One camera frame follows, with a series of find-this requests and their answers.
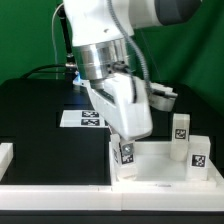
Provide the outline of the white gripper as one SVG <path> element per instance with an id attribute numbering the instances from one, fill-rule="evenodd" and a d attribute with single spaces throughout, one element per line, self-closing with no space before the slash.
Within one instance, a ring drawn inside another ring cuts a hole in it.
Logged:
<path id="1" fill-rule="evenodd" d="M 102 91 L 92 89 L 89 80 L 83 84 L 87 89 L 93 108 L 125 140 L 121 142 L 121 154 L 134 154 L 134 142 L 130 140 L 149 136 L 153 130 L 145 83 L 134 76 L 137 100 L 133 102 L 134 92 L 129 75 L 115 73 L 104 80 Z"/>

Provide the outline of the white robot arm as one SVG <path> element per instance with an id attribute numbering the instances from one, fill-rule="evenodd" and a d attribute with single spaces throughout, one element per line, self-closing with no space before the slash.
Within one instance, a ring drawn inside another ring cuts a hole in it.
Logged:
<path id="1" fill-rule="evenodd" d="M 63 0 L 63 4 L 92 106 L 108 122 L 120 154 L 132 155 L 135 141 L 152 133 L 150 108 L 177 98 L 173 90 L 151 82 L 133 30 L 184 23 L 202 0 Z"/>

